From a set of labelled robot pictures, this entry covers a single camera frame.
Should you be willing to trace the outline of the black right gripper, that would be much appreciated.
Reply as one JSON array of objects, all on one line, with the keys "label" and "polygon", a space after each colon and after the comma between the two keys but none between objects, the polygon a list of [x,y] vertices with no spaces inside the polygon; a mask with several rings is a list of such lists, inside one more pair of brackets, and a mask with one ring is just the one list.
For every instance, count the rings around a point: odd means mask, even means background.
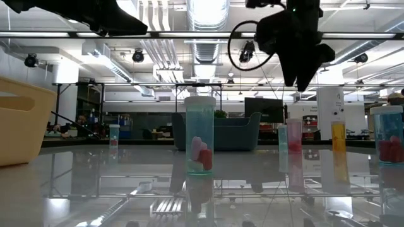
[{"label": "black right gripper", "polygon": [[335,60],[335,51],[322,45],[318,21],[323,17],[321,8],[289,8],[258,21],[255,41],[260,51],[287,59],[306,54],[299,64],[281,61],[285,86],[291,87],[297,78],[297,89],[303,92],[323,63]]}]

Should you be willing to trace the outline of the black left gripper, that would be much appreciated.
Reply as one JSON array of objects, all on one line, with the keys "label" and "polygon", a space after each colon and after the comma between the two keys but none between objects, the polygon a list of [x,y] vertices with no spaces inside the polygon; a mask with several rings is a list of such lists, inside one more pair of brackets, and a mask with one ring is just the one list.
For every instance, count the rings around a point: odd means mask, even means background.
[{"label": "black left gripper", "polygon": [[121,9],[116,0],[3,0],[16,13],[40,8],[86,24],[105,37],[145,35],[148,26]]}]

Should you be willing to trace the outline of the pink medicine bottle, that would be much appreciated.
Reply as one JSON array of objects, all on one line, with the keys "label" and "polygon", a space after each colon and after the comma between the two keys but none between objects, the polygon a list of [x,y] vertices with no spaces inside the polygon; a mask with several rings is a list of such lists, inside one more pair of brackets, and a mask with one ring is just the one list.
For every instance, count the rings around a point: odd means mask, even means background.
[{"label": "pink medicine bottle", "polygon": [[302,152],[302,121],[300,119],[287,119],[287,144],[289,153]]}]

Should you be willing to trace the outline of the yellow medicine bottle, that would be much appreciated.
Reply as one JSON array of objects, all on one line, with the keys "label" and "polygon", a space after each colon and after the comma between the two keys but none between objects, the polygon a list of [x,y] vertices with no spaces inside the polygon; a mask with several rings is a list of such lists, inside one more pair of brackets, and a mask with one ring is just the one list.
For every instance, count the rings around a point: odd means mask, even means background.
[{"label": "yellow medicine bottle", "polygon": [[332,122],[331,123],[331,133],[332,133],[332,147],[333,151],[345,152],[346,151],[346,130],[344,122]]}]

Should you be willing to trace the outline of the blue bottle red pills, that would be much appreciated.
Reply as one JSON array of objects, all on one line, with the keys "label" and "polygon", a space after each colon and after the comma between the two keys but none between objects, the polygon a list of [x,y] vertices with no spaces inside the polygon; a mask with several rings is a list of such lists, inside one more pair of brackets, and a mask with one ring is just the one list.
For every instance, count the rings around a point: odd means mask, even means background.
[{"label": "blue bottle red pills", "polygon": [[404,165],[404,109],[400,105],[373,107],[376,153],[380,163]]}]

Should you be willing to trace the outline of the small teal bottle white cap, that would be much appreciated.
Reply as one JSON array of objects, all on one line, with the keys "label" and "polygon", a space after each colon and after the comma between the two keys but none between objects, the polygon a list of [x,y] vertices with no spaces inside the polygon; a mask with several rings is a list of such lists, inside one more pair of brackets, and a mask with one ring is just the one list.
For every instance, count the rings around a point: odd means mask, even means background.
[{"label": "small teal bottle white cap", "polygon": [[109,125],[109,147],[110,148],[118,148],[119,145],[119,124],[110,124]]}]

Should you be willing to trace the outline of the teal bottle pink red pills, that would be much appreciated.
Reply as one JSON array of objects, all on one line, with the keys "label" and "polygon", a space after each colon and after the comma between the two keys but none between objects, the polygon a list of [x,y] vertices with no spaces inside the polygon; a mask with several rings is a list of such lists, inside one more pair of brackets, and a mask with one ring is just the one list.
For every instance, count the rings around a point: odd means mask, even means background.
[{"label": "teal bottle pink red pills", "polygon": [[213,169],[214,111],[216,99],[190,96],[186,107],[186,170],[189,175],[209,175]]}]

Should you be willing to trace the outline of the teal plastic bin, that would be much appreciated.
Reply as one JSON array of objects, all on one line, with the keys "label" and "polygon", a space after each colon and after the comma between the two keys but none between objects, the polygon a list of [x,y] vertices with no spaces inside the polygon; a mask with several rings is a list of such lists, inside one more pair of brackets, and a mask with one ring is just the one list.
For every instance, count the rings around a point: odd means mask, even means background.
[{"label": "teal plastic bin", "polygon": [[[186,122],[180,113],[173,113],[172,133],[174,146],[186,150]],[[255,112],[248,118],[215,118],[215,151],[252,151],[258,145],[261,113]]]}]

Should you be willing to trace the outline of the white pillar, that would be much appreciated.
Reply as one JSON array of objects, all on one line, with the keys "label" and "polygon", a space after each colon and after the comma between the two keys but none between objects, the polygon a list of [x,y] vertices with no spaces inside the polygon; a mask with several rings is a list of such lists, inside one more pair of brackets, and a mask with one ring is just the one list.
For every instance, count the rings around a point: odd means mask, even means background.
[{"label": "white pillar", "polygon": [[342,87],[324,87],[317,90],[318,127],[321,140],[330,140],[333,122],[345,121]]}]

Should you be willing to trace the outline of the black monitor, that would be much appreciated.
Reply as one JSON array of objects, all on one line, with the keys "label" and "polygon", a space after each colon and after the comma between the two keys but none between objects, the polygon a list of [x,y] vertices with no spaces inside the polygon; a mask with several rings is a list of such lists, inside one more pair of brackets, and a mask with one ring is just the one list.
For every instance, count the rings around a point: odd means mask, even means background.
[{"label": "black monitor", "polygon": [[261,122],[283,123],[283,102],[279,99],[245,98],[244,116],[261,113]]}]

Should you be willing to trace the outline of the red storage shelf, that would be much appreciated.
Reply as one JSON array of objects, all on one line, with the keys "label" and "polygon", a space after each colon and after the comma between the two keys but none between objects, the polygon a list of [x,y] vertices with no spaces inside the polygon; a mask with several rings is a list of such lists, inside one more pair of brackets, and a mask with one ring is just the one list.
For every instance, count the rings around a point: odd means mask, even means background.
[{"label": "red storage shelf", "polygon": [[302,117],[302,139],[313,140],[314,133],[318,130],[318,116],[304,115]]}]

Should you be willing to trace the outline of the black slanted rod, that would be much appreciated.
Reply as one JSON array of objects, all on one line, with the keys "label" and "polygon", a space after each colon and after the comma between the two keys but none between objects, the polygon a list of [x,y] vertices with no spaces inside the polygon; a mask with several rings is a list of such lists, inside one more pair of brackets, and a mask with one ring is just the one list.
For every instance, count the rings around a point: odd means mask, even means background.
[{"label": "black slanted rod", "polygon": [[87,129],[86,127],[80,125],[79,123],[77,123],[77,122],[75,122],[75,121],[73,121],[73,120],[71,120],[71,119],[69,119],[69,118],[66,118],[66,117],[64,117],[64,116],[62,116],[62,115],[60,115],[60,114],[58,114],[58,113],[56,113],[56,112],[54,112],[54,111],[50,111],[50,112],[51,112],[51,114],[53,114],[53,115],[56,116],[55,120],[56,120],[57,118],[62,118],[62,119],[64,119],[64,120],[67,120],[69,123],[75,125],[76,127],[81,128],[81,129],[83,129],[84,131],[87,131],[88,133],[90,133],[93,137],[97,138],[98,140],[101,140],[101,139],[102,139],[98,134],[92,132],[90,129]]}]

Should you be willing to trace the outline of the black overhead frame bar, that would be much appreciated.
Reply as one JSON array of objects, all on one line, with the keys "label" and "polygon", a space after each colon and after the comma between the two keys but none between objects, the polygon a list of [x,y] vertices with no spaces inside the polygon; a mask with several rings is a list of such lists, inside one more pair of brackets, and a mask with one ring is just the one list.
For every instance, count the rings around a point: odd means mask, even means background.
[{"label": "black overhead frame bar", "polygon": [[[73,38],[73,39],[197,39],[224,40],[230,32],[148,32],[146,35],[125,35],[102,37],[93,32],[33,32],[33,31],[0,31],[0,38]],[[404,33],[324,33],[323,40],[404,40]]]}]

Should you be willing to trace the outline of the white rectangular ceiling duct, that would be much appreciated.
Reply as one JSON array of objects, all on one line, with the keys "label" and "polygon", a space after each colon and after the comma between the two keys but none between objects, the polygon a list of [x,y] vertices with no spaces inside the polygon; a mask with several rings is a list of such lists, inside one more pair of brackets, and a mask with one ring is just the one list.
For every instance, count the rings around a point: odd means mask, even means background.
[{"label": "white rectangular ceiling duct", "polygon": [[138,85],[138,82],[133,79],[132,75],[111,58],[110,48],[105,44],[100,46],[93,41],[85,41],[82,45],[81,51],[83,55],[91,56],[93,59],[95,59],[97,64],[105,66],[121,80],[132,84],[132,86],[141,93],[141,96],[155,97],[155,92],[151,88]]}]

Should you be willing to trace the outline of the round silver ventilation duct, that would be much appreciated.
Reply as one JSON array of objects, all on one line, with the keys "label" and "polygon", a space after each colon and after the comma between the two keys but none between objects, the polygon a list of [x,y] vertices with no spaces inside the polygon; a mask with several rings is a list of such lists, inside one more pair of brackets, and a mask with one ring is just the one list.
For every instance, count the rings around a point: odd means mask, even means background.
[{"label": "round silver ventilation duct", "polygon": [[[187,22],[193,32],[219,32],[225,28],[230,0],[186,0]],[[219,44],[193,44],[193,54],[199,63],[216,61]]]}]

